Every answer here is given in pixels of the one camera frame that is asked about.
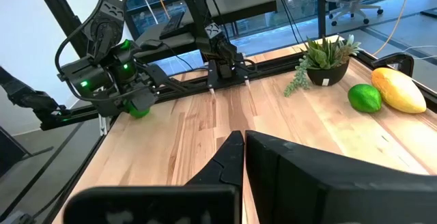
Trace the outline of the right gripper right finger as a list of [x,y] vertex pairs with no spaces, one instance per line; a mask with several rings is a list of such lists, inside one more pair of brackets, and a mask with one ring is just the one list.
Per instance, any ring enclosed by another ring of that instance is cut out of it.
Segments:
[[246,171],[260,224],[437,224],[437,176],[254,130],[246,132]]

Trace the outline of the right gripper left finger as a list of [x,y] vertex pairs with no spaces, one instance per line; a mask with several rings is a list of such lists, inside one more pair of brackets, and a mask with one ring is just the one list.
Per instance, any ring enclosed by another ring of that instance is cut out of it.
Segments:
[[71,198],[63,224],[241,224],[244,138],[233,131],[183,186],[100,186]]

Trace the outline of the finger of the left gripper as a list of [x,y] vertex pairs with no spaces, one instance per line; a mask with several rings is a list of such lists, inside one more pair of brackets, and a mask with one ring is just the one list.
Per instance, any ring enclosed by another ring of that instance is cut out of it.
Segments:
[[130,97],[119,98],[115,100],[99,97],[97,102],[97,111],[103,117],[119,115],[123,112],[127,113],[129,101]]
[[129,109],[146,111],[158,100],[156,94],[148,87],[144,87],[129,95]]

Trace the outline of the green round fruit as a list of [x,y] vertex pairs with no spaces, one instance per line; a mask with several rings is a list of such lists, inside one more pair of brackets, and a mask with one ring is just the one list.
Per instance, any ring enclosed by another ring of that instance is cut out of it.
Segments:
[[125,104],[125,106],[126,106],[126,108],[128,110],[128,113],[132,117],[134,117],[136,119],[142,118],[142,117],[146,116],[150,112],[150,108],[147,108],[147,109],[138,109],[131,102],[127,102]]

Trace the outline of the small green lime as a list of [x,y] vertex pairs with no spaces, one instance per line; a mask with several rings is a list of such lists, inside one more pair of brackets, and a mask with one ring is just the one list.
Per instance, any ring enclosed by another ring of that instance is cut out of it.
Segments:
[[381,109],[382,97],[372,85],[357,84],[348,91],[351,106],[360,112],[375,113]]

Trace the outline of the black keyboard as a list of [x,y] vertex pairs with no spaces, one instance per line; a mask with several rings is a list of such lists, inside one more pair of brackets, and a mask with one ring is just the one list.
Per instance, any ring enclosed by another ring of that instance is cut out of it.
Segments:
[[183,26],[181,26],[182,19],[184,17],[185,12],[178,12],[174,14],[167,24],[164,26],[163,30],[160,33],[160,39],[166,39],[173,36],[178,36],[184,33],[186,30]]

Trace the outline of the black vertical pillar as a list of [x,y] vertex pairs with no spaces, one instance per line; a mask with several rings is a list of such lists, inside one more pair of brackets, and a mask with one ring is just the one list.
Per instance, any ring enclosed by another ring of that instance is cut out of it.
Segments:
[[81,25],[79,17],[74,14],[67,0],[44,0],[44,2],[66,36]]

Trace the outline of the potted succulent plant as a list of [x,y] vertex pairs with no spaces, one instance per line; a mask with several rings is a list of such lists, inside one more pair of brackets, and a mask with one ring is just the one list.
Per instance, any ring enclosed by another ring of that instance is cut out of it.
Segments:
[[350,34],[346,40],[340,36],[330,41],[325,37],[322,42],[307,39],[303,56],[295,67],[293,80],[287,85],[283,94],[289,97],[298,89],[309,89],[309,81],[318,86],[331,86],[338,83],[346,74],[350,58],[361,51],[360,42]]

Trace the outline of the yellow mango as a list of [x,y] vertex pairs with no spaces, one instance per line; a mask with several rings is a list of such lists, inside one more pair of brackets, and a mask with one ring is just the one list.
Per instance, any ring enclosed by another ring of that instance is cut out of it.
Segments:
[[372,85],[385,103],[404,113],[423,113],[426,101],[412,79],[391,68],[376,68],[371,73]]

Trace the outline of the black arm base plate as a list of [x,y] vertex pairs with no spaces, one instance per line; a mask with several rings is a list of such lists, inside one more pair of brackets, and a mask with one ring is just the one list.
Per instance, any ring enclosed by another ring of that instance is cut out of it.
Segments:
[[218,60],[212,59],[208,62],[207,87],[214,94],[216,89],[248,83],[249,74],[252,72],[254,70],[249,69],[244,61],[230,64],[227,61],[219,63]]

